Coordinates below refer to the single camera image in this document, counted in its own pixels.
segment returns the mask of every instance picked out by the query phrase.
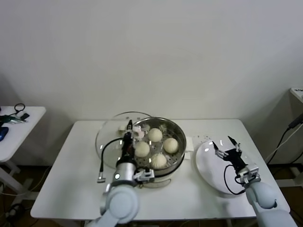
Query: white wall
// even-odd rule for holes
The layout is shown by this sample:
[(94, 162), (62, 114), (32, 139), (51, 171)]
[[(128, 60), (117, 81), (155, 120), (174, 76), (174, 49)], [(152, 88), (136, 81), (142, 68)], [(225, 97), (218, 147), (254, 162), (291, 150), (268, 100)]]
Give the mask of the white wall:
[(303, 86), (302, 8), (301, 0), (1, 1), (3, 102), (48, 110), (15, 159), (51, 163), (72, 122), (126, 110), (240, 118), (268, 154), (292, 118), (288, 88)]

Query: white table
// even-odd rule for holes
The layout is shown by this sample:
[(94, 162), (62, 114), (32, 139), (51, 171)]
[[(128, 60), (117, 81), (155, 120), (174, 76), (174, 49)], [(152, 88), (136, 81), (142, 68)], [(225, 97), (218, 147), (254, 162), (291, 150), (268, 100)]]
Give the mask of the white table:
[[(263, 182), (276, 190), (282, 207), (290, 211), (262, 156), (239, 120), (175, 120), (197, 147), (204, 136), (235, 138), (259, 166)], [(102, 192), (113, 169), (105, 166), (107, 182), (97, 183), (100, 159), (95, 137), (102, 121), (76, 122), (31, 210), (34, 218), (90, 220), (100, 216)], [(197, 173), (193, 160), (184, 160), (172, 182), (161, 189), (137, 189), (140, 211), (135, 220), (177, 220), (255, 217), (245, 194), (220, 194)]]
[[(44, 113), (45, 107), (33, 107), (27, 106), (24, 110), (30, 116), (26, 119), (26, 123), (19, 124), (3, 124), (3, 127), (9, 127), (9, 131), (4, 140), (0, 142), (0, 163), (5, 163), (12, 171), (7, 174), (2, 168), (0, 168), (0, 180), (4, 182), (8, 187), (13, 189), (17, 193), (25, 193), (32, 183), (31, 179), (27, 179), (24, 185), (16, 181), (12, 175), (20, 172), (20, 169), (10, 161), (10, 158), (16, 153), (17, 149), (40, 121)], [(0, 115), (9, 115), (15, 112), (13, 106), (1, 106)], [(21, 202), (23, 199), (32, 199), (33, 196), (18, 196), (13, 203)]]

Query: power cord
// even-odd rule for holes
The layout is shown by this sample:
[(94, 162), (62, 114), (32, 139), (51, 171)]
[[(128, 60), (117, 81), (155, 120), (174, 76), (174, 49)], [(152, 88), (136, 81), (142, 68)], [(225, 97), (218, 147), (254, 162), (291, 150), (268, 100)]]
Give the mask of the power cord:
[(105, 149), (106, 149), (110, 144), (112, 144), (113, 142), (118, 141), (118, 140), (123, 140), (123, 138), (116, 138), (116, 139), (114, 139), (114, 140), (108, 142), (108, 143), (104, 146), (104, 148), (102, 149), (102, 153), (101, 153), (101, 166), (100, 166), (100, 172), (101, 172), (101, 173), (103, 172), (103, 163), (104, 163), (104, 161), (103, 161), (103, 155), (104, 155)]
[(28, 226), (28, 227), (32, 227), (32, 226), (34, 226), (37, 222), (38, 222), (39, 220), (36, 220), (33, 224), (31, 224), (30, 226)]
[[(295, 127), (297, 127), (297, 125), (300, 125), (299, 128), (297, 128), (288, 138), (287, 140), (285, 140), (282, 144), (282, 139), (283, 137), (285, 136), (285, 134), (290, 130), (290, 129), (294, 129)], [(268, 158), (273, 154), (273, 156), (271, 157), (271, 159), (267, 162), (267, 165), (270, 163), (270, 161), (274, 158), (274, 156), (276, 155), (278, 149), (283, 146), (301, 127), (303, 126), (303, 113), (300, 114), (296, 119), (294, 119), (287, 127), (286, 131), (283, 133), (280, 141), (279, 141), (279, 144), (277, 146), (277, 148), (265, 159), (265, 162), (268, 160)]]
[(300, 214), (298, 214), (298, 212), (297, 211), (295, 211), (294, 209), (290, 209), (293, 213), (295, 213), (302, 221), (303, 221), (303, 217), (300, 215)]
[(227, 166), (225, 167), (225, 169), (224, 169), (224, 183), (225, 183), (225, 186), (226, 186), (226, 188), (231, 192), (231, 194), (234, 194), (234, 195), (241, 195), (241, 194), (245, 193), (245, 190), (242, 190), (242, 191), (240, 191), (240, 192), (235, 193), (235, 192), (233, 192), (233, 191), (228, 187), (228, 185), (227, 185), (227, 182), (226, 182), (226, 170), (227, 170), (227, 168), (230, 167), (230, 166), (232, 166), (232, 165), (227, 165)]
[[(289, 163), (289, 164), (293, 164), (294, 162), (296, 162), (299, 158), (301, 158), (302, 155), (303, 155), (303, 151), (301, 152), (301, 154), (300, 154), (294, 161), (292, 161), (292, 162)], [(278, 172), (280, 172), (282, 169), (285, 169), (285, 167), (282, 167), (282, 168), (278, 169), (277, 171), (275, 171), (275, 172), (273, 173), (273, 176), (276, 175)]]
[(268, 158), (272, 155), (272, 154), (276, 154), (276, 152), (278, 151), (278, 149), (280, 148), (280, 147), (282, 147), (293, 135), (295, 135), (295, 133), (297, 132), (297, 131), (299, 131), (299, 129), (300, 128), (302, 128), (302, 126), (303, 126), (303, 124), (301, 124), (281, 145), (279, 145), (271, 154), (269, 154), (268, 155), (268, 157), (265, 159), (265, 161), (267, 161), (268, 160)]
[(28, 191), (25, 192), (25, 193), (17, 194), (17, 195), (14, 195), (14, 194), (7, 194), (7, 193), (2, 193), (2, 192), (1, 192), (0, 194), (2, 194), (2, 195), (8, 195), (8, 196), (21, 196), (21, 195), (27, 194), (28, 192), (32, 192), (32, 191), (33, 191), (36, 187), (38, 187), (38, 186), (40, 185), (40, 183), (43, 181), (43, 179), (44, 179), (44, 177), (45, 177), (45, 174), (46, 174), (46, 171), (47, 171), (49, 168), (51, 168), (51, 166), (49, 166), (49, 167), (44, 171), (43, 176), (42, 176), (41, 180), (39, 181), (39, 183), (36, 184), (36, 186), (33, 187), (31, 190), (28, 190)]
[(285, 130), (285, 132), (283, 133), (283, 135), (282, 135), (282, 137), (281, 137), (281, 139), (280, 139), (280, 141), (279, 141), (279, 143), (278, 143), (278, 146), (277, 146), (276, 149), (274, 150), (273, 156), (272, 156), (272, 157), (270, 158), (270, 160), (267, 162), (267, 165), (271, 162), (271, 160), (273, 160), (274, 156), (275, 156), (276, 153), (278, 152), (278, 149), (279, 149), (279, 147), (280, 147), (280, 144), (281, 144), (281, 142), (282, 142), (282, 140), (283, 140), (285, 134), (286, 134), (289, 130), (290, 130), (290, 128), (287, 128), (287, 129)]

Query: cable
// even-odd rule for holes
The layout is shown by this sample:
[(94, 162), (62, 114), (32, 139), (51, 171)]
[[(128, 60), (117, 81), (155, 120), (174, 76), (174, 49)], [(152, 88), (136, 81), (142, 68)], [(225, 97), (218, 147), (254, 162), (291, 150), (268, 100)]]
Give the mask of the cable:
[(166, 227), (171, 226), (172, 223), (174, 223), (175, 221), (170, 222)]
[(182, 223), (182, 225), (180, 225), (180, 227), (184, 226), (186, 223), (188, 223), (188, 222), (190, 222), (190, 221), (191, 221), (191, 220)]
[(294, 221), (297, 221), (302, 227), (303, 227), (303, 223), (301, 221), (299, 221), (298, 219), (296, 219), (295, 217), (292, 216), (292, 218), (294, 219)]
[(303, 221), (303, 218), (300, 214), (298, 214), (297, 211), (295, 211), (294, 209), (290, 209), (293, 213), (295, 213), (302, 221)]
[(235, 193), (235, 192), (233, 192), (229, 187), (228, 187), (228, 185), (227, 185), (227, 182), (226, 182), (226, 170), (227, 170), (227, 168), (229, 167), (229, 166), (232, 166), (232, 165), (227, 165), (226, 167), (225, 167), (225, 169), (224, 169), (224, 183), (225, 183), (225, 186), (227, 187), (227, 189), (231, 192), (231, 194), (234, 194), (234, 195), (241, 195), (241, 194), (243, 194), (243, 193), (245, 193), (245, 190), (242, 190), (242, 191), (240, 191), (240, 192), (238, 192), (238, 193)]
[(30, 226), (28, 226), (28, 227), (32, 227), (32, 226), (34, 226), (37, 222), (38, 222), (39, 220), (36, 220), (33, 224), (31, 224)]
[(282, 147), (297, 131), (299, 131), (299, 129), (303, 126), (303, 124), (301, 124), (281, 145), (279, 145), (273, 152), (271, 152), (268, 157), (265, 159), (265, 162), (267, 162), (268, 158), (274, 154), (275, 155), (275, 152), (280, 148)]
[[(300, 154), (294, 161), (290, 162), (289, 164), (292, 164), (292, 163), (296, 162), (299, 158), (301, 158), (302, 155), (303, 155), (303, 151), (301, 152), (301, 154)], [(277, 171), (275, 171), (275, 172), (273, 173), (273, 176), (276, 175), (278, 172), (280, 172), (280, 170), (282, 170), (282, 169), (284, 169), (284, 168), (287, 168), (287, 166), (282, 167), (282, 168), (278, 169)]]
[(28, 190), (28, 191), (25, 192), (25, 193), (17, 194), (17, 195), (14, 195), (14, 194), (7, 194), (7, 193), (2, 193), (2, 192), (1, 192), (0, 194), (2, 194), (2, 195), (8, 195), (8, 196), (21, 196), (21, 195), (26, 195), (26, 194), (29, 193), (29, 192), (32, 192), (32, 191), (33, 191), (36, 187), (38, 187), (39, 184), (42, 182), (42, 180), (43, 180), (43, 178), (44, 178), (44, 176), (45, 176), (45, 174), (46, 174), (46, 171), (47, 171), (49, 168), (51, 168), (51, 166), (49, 166), (49, 167), (44, 171), (44, 174), (43, 174), (41, 180), (39, 181), (39, 183), (36, 184), (36, 186), (33, 187), (31, 190)]
[(115, 142), (115, 141), (118, 141), (118, 140), (123, 140), (123, 138), (116, 138), (116, 139), (110, 141), (110, 142), (107, 143), (107, 144), (104, 146), (104, 148), (102, 149), (102, 153), (101, 153), (101, 166), (100, 166), (100, 172), (101, 172), (101, 173), (103, 172), (103, 154), (104, 154), (105, 149), (106, 149), (111, 143), (113, 143), (113, 142)]
[(271, 159), (267, 162), (267, 165), (270, 163), (270, 161), (274, 158), (274, 156), (275, 156), (276, 153), (278, 152), (278, 148), (279, 148), (279, 146), (280, 146), (280, 144), (281, 144), (281, 142), (282, 142), (282, 140), (283, 140), (285, 134), (286, 134), (289, 130), (290, 130), (290, 128), (287, 128), (287, 129), (285, 130), (285, 132), (283, 133), (283, 135), (282, 135), (282, 137), (281, 137), (281, 139), (280, 139), (280, 141), (279, 141), (279, 143), (278, 143), (278, 145), (277, 145), (277, 147), (276, 147), (276, 149), (275, 149), (275, 151), (274, 151), (274, 154), (273, 154), (273, 156), (271, 157)]
[(237, 181), (237, 176), (235, 176), (235, 182), (242, 185), (241, 182)]

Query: black cable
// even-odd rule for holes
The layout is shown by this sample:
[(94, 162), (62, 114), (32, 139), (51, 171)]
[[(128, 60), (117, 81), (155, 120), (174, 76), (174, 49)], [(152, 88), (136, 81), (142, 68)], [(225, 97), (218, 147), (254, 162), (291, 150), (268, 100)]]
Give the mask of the black cable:
[(302, 221), (303, 221), (303, 218), (300, 214), (298, 214), (297, 211), (295, 211), (294, 209), (290, 209), (293, 213), (295, 213)]
[[(292, 164), (292, 163), (296, 162), (299, 158), (301, 158), (302, 155), (303, 155), (303, 151), (301, 152), (301, 154), (294, 161), (290, 162), (289, 164)], [(286, 167), (282, 167), (282, 168), (278, 169), (277, 171), (275, 171), (273, 173), (273, 176), (276, 175), (278, 172), (280, 172), (284, 168), (286, 168)]]
[(21, 111), (24, 111), (25, 109), (25, 105), (23, 103), (17, 103), (15, 106), (14, 106), (14, 109), (15, 109), (15, 112), (10, 114), (9, 116), (12, 116), (12, 115), (16, 115), (18, 114), (19, 112)]
[(225, 185), (226, 185), (227, 189), (231, 192), (231, 194), (234, 194), (234, 195), (241, 195), (241, 194), (245, 193), (245, 190), (242, 190), (242, 191), (240, 191), (240, 192), (238, 192), (238, 193), (235, 193), (235, 192), (233, 192), (233, 191), (228, 187), (228, 185), (227, 185), (225, 174), (226, 174), (226, 170), (227, 170), (227, 168), (228, 168), (229, 166), (232, 166), (232, 165), (227, 165), (227, 166), (225, 167), (225, 169), (224, 169), (224, 182), (225, 182)]
[[(289, 127), (285, 130), (285, 132), (283, 133), (283, 135), (282, 135), (282, 137), (281, 137), (281, 139), (280, 139), (280, 141), (279, 141), (278, 146), (276, 147), (276, 149), (280, 146), (280, 144), (281, 144), (281, 142), (282, 142), (282, 140), (283, 140), (285, 134), (286, 134), (289, 130), (290, 130)], [(274, 156), (276, 155), (277, 152), (278, 152), (278, 150), (276, 150), (276, 151), (274, 152), (273, 156), (272, 156), (272, 157), (270, 158), (270, 160), (267, 162), (267, 165), (271, 162), (271, 160), (273, 160), (273, 158), (274, 158)]]
[(34, 226), (37, 222), (38, 222), (39, 220), (36, 220), (33, 224), (31, 224), (30, 226), (28, 226), (28, 227), (32, 227), (32, 226)]
[(235, 176), (235, 182), (242, 185), (241, 182), (237, 181), (237, 176)]
[(301, 221), (299, 221), (298, 219), (296, 219), (295, 217), (292, 216), (292, 218), (294, 219), (294, 221), (297, 221), (302, 227), (303, 227), (303, 223)]
[(101, 153), (101, 166), (100, 166), (100, 172), (103, 172), (103, 154), (104, 154), (104, 150), (113, 142), (117, 141), (117, 140), (123, 140), (123, 138), (116, 138), (112, 141), (110, 141), (109, 143), (107, 143), (107, 145), (104, 146), (104, 148), (102, 149), (102, 153)]

